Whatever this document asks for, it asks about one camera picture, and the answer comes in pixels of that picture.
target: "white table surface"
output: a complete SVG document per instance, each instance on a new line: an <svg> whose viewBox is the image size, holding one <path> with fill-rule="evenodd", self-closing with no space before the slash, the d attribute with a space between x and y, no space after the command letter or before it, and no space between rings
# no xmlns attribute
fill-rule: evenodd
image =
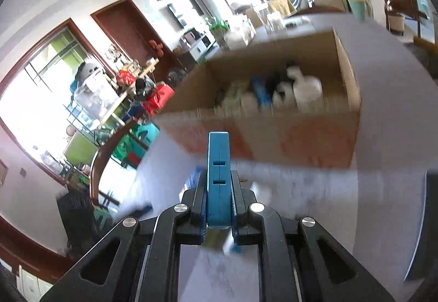
<svg viewBox="0 0 438 302"><path fill-rule="evenodd" d="M404 276L420 229L424 171L438 164L438 89L403 44L373 20L360 23L346 14L308 17L311 28L335 28L358 80L362 96L358 169L233 165L241 175L273 188L273 208L290 216L308 212L321 220L396 301L406 301L420 283L404 283ZM303 31L307 30L288 30L288 36ZM130 197L123 205L148 200L155 215L159 214L178 203L183 182L197 163L199 160L161 133L140 163ZM224 297L257 301L253 263L249 257L230 259L184 247L180 300L201 300L201 295L210 301Z"/></svg>

